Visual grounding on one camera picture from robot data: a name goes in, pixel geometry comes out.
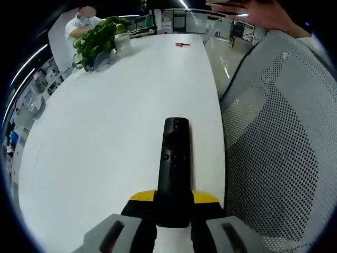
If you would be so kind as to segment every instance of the red tool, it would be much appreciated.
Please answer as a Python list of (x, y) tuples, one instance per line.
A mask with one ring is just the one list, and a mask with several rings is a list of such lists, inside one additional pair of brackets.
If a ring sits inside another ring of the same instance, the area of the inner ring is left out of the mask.
[(176, 46), (183, 47), (183, 46), (190, 46), (190, 44), (185, 44), (185, 43), (175, 43)]

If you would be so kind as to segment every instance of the green plant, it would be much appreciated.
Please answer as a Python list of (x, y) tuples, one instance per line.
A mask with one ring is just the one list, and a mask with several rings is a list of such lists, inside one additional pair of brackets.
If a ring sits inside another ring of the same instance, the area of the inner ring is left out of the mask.
[(94, 29), (74, 41), (74, 48), (82, 59), (75, 63), (76, 68), (93, 67), (97, 55), (116, 49), (115, 35), (125, 33), (131, 22), (125, 18), (109, 17), (100, 22)]

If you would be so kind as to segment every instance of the remote control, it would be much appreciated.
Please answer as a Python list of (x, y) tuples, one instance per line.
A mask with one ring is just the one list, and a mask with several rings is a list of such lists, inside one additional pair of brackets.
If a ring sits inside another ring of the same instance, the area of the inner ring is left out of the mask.
[(185, 228), (190, 224), (191, 191), (190, 128), (184, 118), (165, 120), (162, 152), (155, 194), (156, 224)]

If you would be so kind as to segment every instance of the table surface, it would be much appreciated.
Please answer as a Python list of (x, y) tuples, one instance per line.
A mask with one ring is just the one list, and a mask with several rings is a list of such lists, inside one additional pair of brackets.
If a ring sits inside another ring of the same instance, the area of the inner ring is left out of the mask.
[[(29, 133), (19, 171), (20, 207), (47, 252), (76, 249), (87, 231), (121, 213), (132, 195), (156, 189), (169, 117), (190, 121), (194, 189), (223, 205), (222, 120), (201, 37), (157, 35), (131, 44), (132, 55), (105, 71), (69, 76)], [(158, 231), (155, 252), (167, 245), (182, 252), (186, 245), (168, 243), (161, 231), (167, 229)], [(188, 232), (182, 235), (189, 240)]]

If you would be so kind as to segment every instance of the hand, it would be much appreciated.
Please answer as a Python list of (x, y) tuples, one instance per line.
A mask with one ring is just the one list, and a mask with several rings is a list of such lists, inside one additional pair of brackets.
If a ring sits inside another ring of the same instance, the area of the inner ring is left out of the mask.
[(295, 38), (310, 37), (308, 32), (292, 22), (286, 11), (276, 1), (265, 2), (267, 3), (258, 3), (256, 0), (229, 1), (226, 3), (231, 6), (213, 6), (212, 10), (215, 12), (236, 12), (237, 15), (248, 14), (248, 16), (241, 17), (228, 15), (227, 18), (244, 21), (269, 30), (280, 30)]

